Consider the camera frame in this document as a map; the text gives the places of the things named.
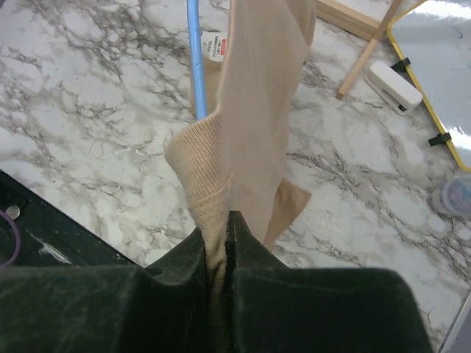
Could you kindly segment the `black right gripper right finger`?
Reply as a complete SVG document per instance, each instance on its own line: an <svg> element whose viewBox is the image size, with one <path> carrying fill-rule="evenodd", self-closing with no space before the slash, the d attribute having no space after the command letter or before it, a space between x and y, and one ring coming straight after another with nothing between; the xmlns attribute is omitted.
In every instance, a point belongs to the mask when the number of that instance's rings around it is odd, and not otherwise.
<svg viewBox="0 0 471 353"><path fill-rule="evenodd" d="M227 309L234 352L431 352L405 280L384 268L289 268L231 212Z"/></svg>

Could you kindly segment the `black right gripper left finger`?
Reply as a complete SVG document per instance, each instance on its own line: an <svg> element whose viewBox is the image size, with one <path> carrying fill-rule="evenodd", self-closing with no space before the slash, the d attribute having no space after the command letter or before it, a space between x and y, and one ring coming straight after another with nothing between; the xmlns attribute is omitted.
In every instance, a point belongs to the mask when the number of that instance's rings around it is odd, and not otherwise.
<svg viewBox="0 0 471 353"><path fill-rule="evenodd" d="M3 352L207 352L202 236L153 265L1 271Z"/></svg>

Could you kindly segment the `beige t shirt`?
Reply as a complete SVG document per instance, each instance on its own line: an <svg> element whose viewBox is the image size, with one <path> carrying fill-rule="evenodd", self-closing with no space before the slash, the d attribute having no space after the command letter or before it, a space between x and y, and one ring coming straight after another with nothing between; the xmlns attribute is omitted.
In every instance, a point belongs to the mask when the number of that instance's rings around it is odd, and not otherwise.
<svg viewBox="0 0 471 353"><path fill-rule="evenodd" d="M227 221L239 211L266 248L311 194L284 177L288 114L314 37L313 1L232 1L224 60L206 63L209 116L174 136L166 161L205 245L209 349L227 352Z"/></svg>

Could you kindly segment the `blue wire hanger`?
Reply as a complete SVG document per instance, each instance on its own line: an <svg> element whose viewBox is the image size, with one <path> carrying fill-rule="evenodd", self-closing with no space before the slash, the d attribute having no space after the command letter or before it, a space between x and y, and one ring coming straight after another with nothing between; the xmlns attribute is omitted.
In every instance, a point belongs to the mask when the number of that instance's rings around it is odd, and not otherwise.
<svg viewBox="0 0 471 353"><path fill-rule="evenodd" d="M207 113L205 73L202 58L202 44L199 25L199 1L187 0L188 39L191 53L191 67L194 89L196 119L205 118Z"/></svg>

